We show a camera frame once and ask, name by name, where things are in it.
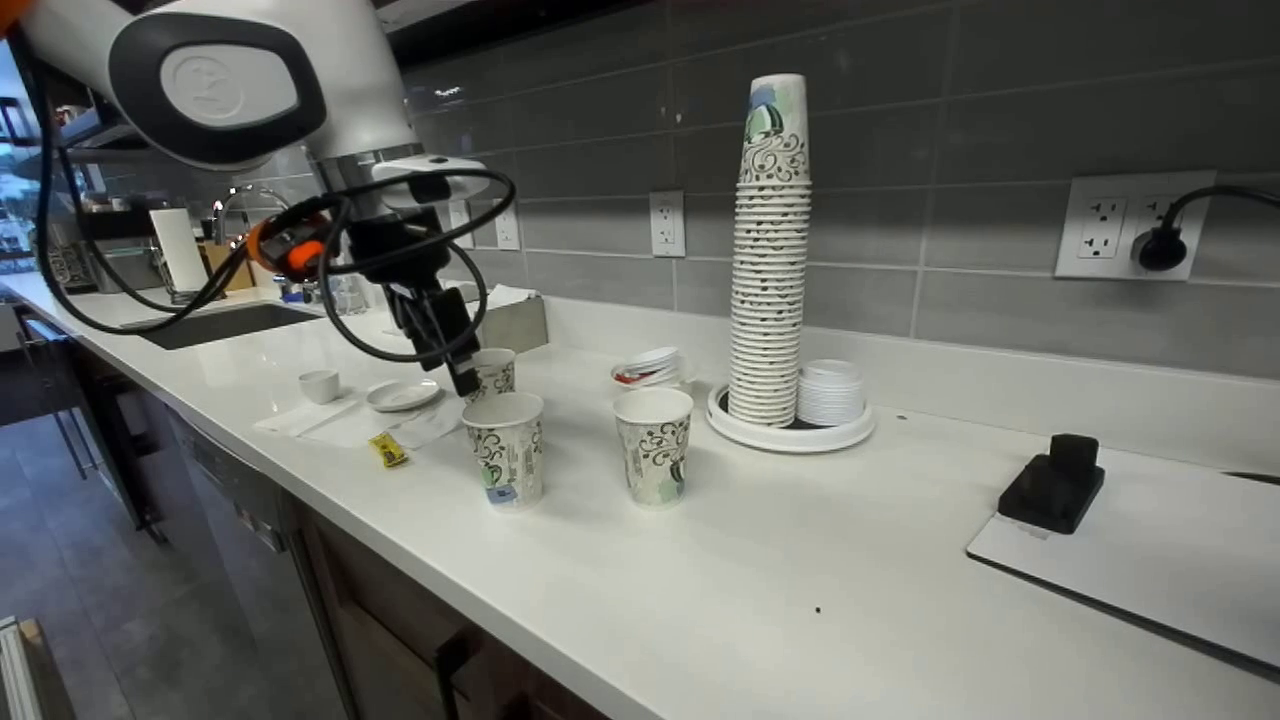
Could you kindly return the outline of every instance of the sink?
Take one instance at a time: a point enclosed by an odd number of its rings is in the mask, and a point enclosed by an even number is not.
[[[148,330],[143,339],[158,347],[191,347],[191,343],[211,343],[211,339],[269,330],[269,328],[303,324],[303,318],[318,318],[318,314],[279,309],[279,303],[251,303],[251,309],[230,309],[214,314],[189,314],[162,330]]]

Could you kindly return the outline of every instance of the wall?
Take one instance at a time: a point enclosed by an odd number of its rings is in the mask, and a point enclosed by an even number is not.
[[[1275,0],[653,0],[410,66],[436,151],[519,178],[497,281],[728,312],[745,87],[815,107],[809,324],[1280,376],[1280,210],[1214,201],[1190,283],[1052,281],[1067,178],[1280,188]],[[264,185],[308,188],[292,151]],[[688,192],[688,258],[642,196]]]

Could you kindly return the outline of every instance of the small yellow object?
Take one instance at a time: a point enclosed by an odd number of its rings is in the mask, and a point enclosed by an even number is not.
[[[392,433],[370,434],[366,449],[384,468],[406,463],[406,451]]]

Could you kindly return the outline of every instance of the electrical outlet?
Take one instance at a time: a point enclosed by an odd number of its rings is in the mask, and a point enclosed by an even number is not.
[[[492,219],[497,246],[519,246],[514,204]]]
[[[1175,215],[1189,258],[1169,270],[1149,270],[1132,258],[1132,239],[1159,223],[1171,201],[1214,185],[1210,171],[1165,171],[1165,175],[1074,175],[1054,277],[1099,281],[1189,281],[1198,246],[1209,201],[1189,204]]]
[[[682,192],[649,196],[653,256],[682,256]]]
[[[449,229],[463,229],[473,219],[466,201],[449,201]]]

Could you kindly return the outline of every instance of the stack of paper cups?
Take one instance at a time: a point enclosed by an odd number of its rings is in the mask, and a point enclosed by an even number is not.
[[[745,424],[795,418],[809,209],[803,77],[756,77],[730,229],[728,414]]]

